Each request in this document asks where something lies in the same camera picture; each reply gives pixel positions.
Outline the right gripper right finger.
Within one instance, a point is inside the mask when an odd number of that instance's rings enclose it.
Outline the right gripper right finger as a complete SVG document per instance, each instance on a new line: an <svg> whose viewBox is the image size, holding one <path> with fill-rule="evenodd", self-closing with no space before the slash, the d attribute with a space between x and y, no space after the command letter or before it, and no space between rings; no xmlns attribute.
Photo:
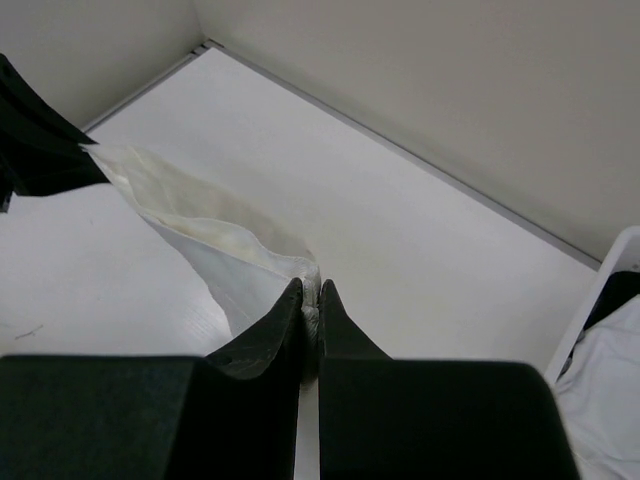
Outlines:
<svg viewBox="0 0 640 480"><path fill-rule="evenodd" d="M332 281L319 300L324 479L575 479L552 392L530 365L400 360L348 316Z"/></svg>

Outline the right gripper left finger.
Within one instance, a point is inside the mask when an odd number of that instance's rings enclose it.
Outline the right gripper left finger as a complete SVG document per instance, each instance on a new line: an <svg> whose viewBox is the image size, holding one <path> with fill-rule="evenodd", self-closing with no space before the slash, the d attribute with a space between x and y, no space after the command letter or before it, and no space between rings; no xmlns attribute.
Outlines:
<svg viewBox="0 0 640 480"><path fill-rule="evenodd" d="M302 284L205 357L1 361L5 479L289 479Z"/></svg>

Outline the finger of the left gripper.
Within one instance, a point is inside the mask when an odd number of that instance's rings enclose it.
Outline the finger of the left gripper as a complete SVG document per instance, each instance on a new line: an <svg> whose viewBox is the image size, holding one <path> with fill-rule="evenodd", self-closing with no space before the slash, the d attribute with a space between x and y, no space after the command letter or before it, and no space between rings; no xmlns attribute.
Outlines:
<svg viewBox="0 0 640 480"><path fill-rule="evenodd" d="M84 150L95 143L1 57L1 211L14 194L46 197L109 180Z"/></svg>

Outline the cream pleated skirt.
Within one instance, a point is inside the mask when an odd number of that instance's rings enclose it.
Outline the cream pleated skirt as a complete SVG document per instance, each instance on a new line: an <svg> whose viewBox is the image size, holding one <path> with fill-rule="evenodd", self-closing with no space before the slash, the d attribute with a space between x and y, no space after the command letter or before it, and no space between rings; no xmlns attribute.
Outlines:
<svg viewBox="0 0 640 480"><path fill-rule="evenodd" d="M153 152L98 144L84 150L128 204L202 278L232 334L262 318L298 278L307 339L316 344L321 274L303 239L227 189Z"/></svg>

